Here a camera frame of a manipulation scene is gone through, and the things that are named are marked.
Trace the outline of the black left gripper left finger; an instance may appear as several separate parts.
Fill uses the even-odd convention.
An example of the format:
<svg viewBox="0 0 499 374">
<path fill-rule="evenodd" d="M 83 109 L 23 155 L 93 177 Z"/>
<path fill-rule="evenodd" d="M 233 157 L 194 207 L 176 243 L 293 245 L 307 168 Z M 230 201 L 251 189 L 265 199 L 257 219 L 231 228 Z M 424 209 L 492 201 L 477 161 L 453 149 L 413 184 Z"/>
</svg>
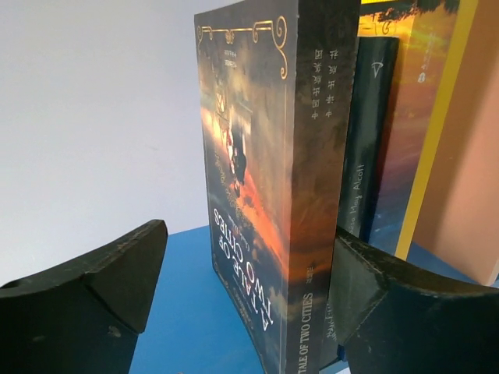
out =
<svg viewBox="0 0 499 374">
<path fill-rule="evenodd" d="M 144 332 L 168 231 L 151 220 L 1 287 L 3 373 L 127 373 Z"/>
</svg>

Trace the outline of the Little Women floral book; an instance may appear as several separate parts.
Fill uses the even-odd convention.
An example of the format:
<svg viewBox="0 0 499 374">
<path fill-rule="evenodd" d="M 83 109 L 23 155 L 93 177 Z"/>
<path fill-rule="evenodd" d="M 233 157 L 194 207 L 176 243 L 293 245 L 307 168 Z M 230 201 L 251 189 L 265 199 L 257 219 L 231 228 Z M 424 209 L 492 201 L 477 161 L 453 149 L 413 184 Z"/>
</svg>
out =
<svg viewBox="0 0 499 374">
<path fill-rule="evenodd" d="M 337 226 L 367 241 L 399 39 L 359 37 L 357 47 Z"/>
</svg>

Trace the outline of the Tale of Two Cities book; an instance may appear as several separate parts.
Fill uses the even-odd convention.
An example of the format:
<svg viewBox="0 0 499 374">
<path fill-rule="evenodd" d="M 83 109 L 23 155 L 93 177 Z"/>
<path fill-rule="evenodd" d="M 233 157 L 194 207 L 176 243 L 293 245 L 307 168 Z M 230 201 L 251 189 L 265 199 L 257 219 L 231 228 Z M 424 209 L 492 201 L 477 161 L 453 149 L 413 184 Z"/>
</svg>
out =
<svg viewBox="0 0 499 374">
<path fill-rule="evenodd" d="M 357 1 L 194 17 L 211 258 L 265 373 L 320 371 Z"/>
</svg>

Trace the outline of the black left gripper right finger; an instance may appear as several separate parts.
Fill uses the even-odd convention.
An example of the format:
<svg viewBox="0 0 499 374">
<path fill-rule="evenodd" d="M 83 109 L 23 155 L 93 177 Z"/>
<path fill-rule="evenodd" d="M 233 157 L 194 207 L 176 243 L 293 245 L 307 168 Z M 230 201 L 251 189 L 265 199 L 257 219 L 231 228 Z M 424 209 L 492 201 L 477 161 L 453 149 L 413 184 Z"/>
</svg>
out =
<svg viewBox="0 0 499 374">
<path fill-rule="evenodd" d="M 498 290 L 335 235 L 329 288 L 352 373 L 496 373 Z"/>
</svg>

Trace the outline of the Jane Eyre book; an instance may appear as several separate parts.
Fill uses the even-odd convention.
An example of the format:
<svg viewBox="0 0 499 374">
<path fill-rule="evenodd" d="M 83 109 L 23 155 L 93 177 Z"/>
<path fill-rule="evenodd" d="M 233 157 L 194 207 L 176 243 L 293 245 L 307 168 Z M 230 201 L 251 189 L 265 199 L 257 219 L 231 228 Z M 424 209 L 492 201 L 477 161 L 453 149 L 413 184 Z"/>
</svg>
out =
<svg viewBox="0 0 499 374">
<path fill-rule="evenodd" d="M 361 3 L 360 36 L 399 40 L 367 239 L 390 254 L 396 251 L 459 8 L 458 1 Z"/>
</svg>

